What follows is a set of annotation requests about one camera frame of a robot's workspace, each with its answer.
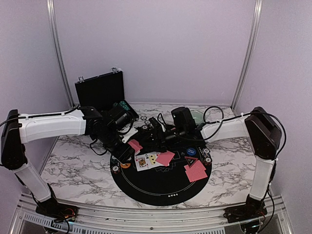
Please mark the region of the red playing card deck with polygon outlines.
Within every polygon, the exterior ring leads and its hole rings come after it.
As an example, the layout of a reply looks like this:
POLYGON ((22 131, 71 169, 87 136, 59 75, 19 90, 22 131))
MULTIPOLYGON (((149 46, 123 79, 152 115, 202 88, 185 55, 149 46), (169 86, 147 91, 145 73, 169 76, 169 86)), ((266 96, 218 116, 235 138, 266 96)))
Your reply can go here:
POLYGON ((128 144, 134 149, 135 155, 138 155, 140 151, 143 149, 140 143, 135 139, 130 140, 128 144))

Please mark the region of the orange big blind button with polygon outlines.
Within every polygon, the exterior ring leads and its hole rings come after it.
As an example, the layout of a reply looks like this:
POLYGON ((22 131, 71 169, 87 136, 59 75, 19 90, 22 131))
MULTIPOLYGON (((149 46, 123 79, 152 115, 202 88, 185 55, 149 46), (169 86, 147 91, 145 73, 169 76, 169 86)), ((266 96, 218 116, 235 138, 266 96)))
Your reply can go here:
POLYGON ((129 168, 131 166, 131 164, 130 163, 125 163, 125 164, 121 164, 120 166, 123 169, 127 169, 127 168, 129 168))

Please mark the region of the jack of hearts card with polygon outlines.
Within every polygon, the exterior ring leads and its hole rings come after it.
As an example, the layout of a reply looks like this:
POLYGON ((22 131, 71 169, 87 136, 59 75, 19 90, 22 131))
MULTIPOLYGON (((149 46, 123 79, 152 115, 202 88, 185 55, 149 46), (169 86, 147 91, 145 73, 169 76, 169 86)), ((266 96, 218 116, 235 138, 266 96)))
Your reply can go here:
POLYGON ((138 172, 148 170, 150 167, 149 159, 144 155, 135 156, 135 164, 138 172))

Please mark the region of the three of clubs card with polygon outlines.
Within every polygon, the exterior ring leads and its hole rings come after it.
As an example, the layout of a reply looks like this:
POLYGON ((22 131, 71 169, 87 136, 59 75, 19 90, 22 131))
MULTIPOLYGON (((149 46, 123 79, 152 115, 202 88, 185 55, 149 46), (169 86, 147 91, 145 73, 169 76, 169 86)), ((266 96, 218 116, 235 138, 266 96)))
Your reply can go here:
POLYGON ((151 152, 151 153, 145 154, 145 158, 146 158, 149 169, 159 166, 159 163, 156 161, 156 159, 157 159, 157 153, 156 152, 151 152))

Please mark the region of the blue small blind button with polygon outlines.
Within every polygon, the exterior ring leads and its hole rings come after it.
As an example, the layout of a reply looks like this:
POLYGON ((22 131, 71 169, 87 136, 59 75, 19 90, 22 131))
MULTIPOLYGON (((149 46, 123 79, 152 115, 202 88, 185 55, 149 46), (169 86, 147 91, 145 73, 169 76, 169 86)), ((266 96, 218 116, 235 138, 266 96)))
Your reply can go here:
POLYGON ((195 148, 188 148, 187 154, 190 156, 195 156, 196 155, 196 149, 195 148))

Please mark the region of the red card dealt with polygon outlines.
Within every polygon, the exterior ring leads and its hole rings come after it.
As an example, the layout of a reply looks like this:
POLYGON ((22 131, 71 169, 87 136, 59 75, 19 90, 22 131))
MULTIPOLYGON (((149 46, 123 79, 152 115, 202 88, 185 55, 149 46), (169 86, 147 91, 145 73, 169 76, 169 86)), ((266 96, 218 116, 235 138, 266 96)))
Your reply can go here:
POLYGON ((207 174, 204 170, 186 170, 186 176, 190 182, 195 182, 204 178, 207 178, 207 174))
POLYGON ((191 167, 189 165, 184 166, 186 171, 205 171, 206 168, 201 161, 196 161, 191 167))

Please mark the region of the red triangular all-in marker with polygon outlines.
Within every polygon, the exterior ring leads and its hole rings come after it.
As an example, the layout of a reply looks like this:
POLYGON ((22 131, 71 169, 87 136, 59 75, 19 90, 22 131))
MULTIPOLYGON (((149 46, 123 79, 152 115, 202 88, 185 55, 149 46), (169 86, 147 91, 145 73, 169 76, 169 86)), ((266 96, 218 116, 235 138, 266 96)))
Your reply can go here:
POLYGON ((198 161, 198 158, 186 156, 185 160, 187 161, 189 168, 191 168, 198 161))

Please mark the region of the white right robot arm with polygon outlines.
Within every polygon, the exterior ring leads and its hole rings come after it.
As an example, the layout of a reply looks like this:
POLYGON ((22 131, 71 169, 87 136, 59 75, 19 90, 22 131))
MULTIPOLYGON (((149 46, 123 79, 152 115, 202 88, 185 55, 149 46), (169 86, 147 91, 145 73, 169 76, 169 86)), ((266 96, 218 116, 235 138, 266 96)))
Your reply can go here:
POLYGON ((253 183, 246 202, 242 206, 242 215, 252 218, 260 211, 260 202, 265 198, 269 184, 273 179, 276 160, 284 148, 282 138, 286 131, 280 120, 267 113, 262 107, 255 107, 251 112, 232 118, 215 121, 202 120, 196 124, 191 111, 178 107, 171 112, 173 125, 162 125, 157 119, 150 118, 150 130, 142 130, 139 139, 144 149, 164 151, 178 142, 204 143, 218 140, 246 137, 256 158, 253 183))

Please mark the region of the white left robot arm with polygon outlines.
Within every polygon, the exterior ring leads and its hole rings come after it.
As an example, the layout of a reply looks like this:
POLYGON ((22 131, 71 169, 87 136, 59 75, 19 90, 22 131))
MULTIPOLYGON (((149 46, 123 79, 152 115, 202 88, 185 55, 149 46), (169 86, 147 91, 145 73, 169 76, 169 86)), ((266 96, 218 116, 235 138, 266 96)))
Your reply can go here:
POLYGON ((19 114, 11 110, 1 135, 2 166, 14 172, 51 217, 60 215, 61 205, 56 202, 53 190, 41 178, 25 154, 25 144, 38 139, 59 136, 90 136, 102 143, 120 163, 135 154, 128 141, 138 131, 130 126, 121 132, 117 128, 119 116, 112 112, 99 113, 94 107, 76 107, 66 112, 47 114, 19 114))

